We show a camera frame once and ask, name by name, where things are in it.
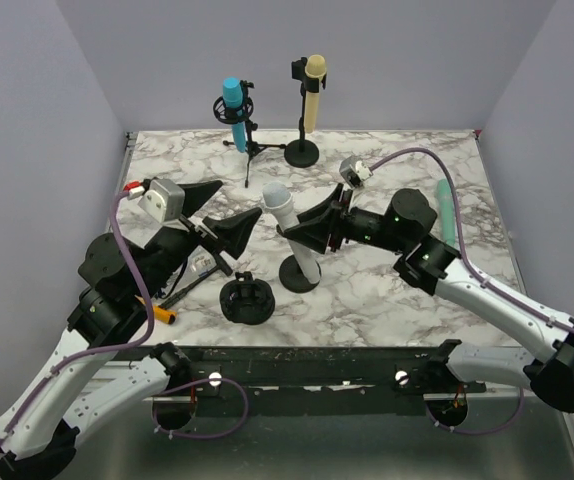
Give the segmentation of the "white microphone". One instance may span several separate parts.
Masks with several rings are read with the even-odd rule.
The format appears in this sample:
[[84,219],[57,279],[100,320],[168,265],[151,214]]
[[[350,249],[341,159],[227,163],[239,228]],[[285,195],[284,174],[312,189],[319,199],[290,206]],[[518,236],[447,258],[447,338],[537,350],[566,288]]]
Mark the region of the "white microphone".
[[[284,184],[270,182],[263,187],[262,194],[266,211],[276,219],[281,232],[299,224],[292,194]],[[312,283],[320,281],[320,267],[311,251],[296,242],[289,240],[288,243],[307,279]]]

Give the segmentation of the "short black clip stand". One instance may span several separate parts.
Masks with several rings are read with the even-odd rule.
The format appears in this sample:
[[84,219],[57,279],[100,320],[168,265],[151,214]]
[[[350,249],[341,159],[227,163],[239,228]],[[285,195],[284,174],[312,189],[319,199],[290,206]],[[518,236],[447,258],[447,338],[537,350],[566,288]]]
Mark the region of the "short black clip stand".
[[296,294],[314,290],[320,281],[310,282],[301,270],[294,255],[285,258],[279,267],[279,280],[284,288]]

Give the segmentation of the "tall black clip stand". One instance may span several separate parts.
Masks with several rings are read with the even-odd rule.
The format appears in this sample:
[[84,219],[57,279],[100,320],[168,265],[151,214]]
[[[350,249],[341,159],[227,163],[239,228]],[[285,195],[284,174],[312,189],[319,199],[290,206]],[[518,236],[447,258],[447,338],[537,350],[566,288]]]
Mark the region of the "tall black clip stand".
[[[309,57],[301,57],[291,63],[291,78],[300,82],[302,104],[298,123],[298,138],[287,145],[284,151],[284,158],[289,165],[296,168],[309,168],[316,164],[319,159],[319,149],[313,141],[306,138],[308,133],[305,132],[303,125],[306,94],[305,86],[303,85],[304,68]],[[326,83],[327,74],[322,82],[320,93],[326,88]]]

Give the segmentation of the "black shock-mount round stand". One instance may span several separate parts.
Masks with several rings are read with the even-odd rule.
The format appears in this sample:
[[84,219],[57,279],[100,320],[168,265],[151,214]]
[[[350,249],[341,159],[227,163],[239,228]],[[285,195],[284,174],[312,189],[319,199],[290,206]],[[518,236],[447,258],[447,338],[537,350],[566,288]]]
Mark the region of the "black shock-mount round stand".
[[271,286],[249,271],[235,273],[234,279],[221,289],[219,302],[228,321],[250,326],[266,322],[276,305]]

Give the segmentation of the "mint green microphone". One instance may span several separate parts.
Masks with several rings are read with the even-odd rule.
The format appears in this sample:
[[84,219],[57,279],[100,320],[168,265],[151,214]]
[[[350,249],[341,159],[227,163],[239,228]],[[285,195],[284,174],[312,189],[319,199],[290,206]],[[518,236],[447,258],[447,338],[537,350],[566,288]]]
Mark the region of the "mint green microphone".
[[456,246],[456,218],[451,189],[446,179],[441,179],[436,187],[436,200],[438,203],[438,215],[441,223],[442,239],[451,247]]

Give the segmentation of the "beige microphone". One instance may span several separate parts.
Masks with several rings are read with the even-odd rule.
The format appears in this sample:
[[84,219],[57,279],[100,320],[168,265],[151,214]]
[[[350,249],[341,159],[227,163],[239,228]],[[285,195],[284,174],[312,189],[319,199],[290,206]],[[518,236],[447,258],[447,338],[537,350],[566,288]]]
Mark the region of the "beige microphone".
[[313,133],[316,128],[316,121],[320,103],[320,90],[322,82],[326,78],[327,65],[322,55],[311,55],[305,64],[304,81],[305,86],[305,109],[303,125],[306,133]]

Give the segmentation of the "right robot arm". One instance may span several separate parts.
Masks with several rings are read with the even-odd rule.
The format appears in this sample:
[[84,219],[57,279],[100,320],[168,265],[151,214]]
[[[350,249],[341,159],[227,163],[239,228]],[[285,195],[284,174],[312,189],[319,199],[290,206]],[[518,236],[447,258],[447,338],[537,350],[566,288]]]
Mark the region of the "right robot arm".
[[394,269],[409,286],[474,313],[515,341],[515,347],[456,342],[427,367],[436,390],[491,382],[522,387],[548,406],[574,413],[574,317],[546,307],[474,267],[464,253],[436,238],[437,219],[426,197],[401,189],[382,214],[350,204],[352,193],[337,186],[302,213],[282,235],[320,254],[354,241],[392,252]]

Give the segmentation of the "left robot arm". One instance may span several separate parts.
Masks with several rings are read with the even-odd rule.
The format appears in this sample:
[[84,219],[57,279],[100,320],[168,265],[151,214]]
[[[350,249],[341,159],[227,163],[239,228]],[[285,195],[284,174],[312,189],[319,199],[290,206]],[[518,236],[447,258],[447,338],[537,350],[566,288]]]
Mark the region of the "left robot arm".
[[187,387],[190,361],[167,342],[154,346],[128,373],[83,392],[119,353],[151,338],[153,295],[197,248],[234,259],[245,251],[260,208],[223,219],[207,217],[200,225],[191,220],[222,185],[220,180],[145,179],[114,197],[111,228],[85,253],[78,273],[87,287],[53,353],[0,415],[0,479],[53,479],[108,420],[148,396],[176,395]]

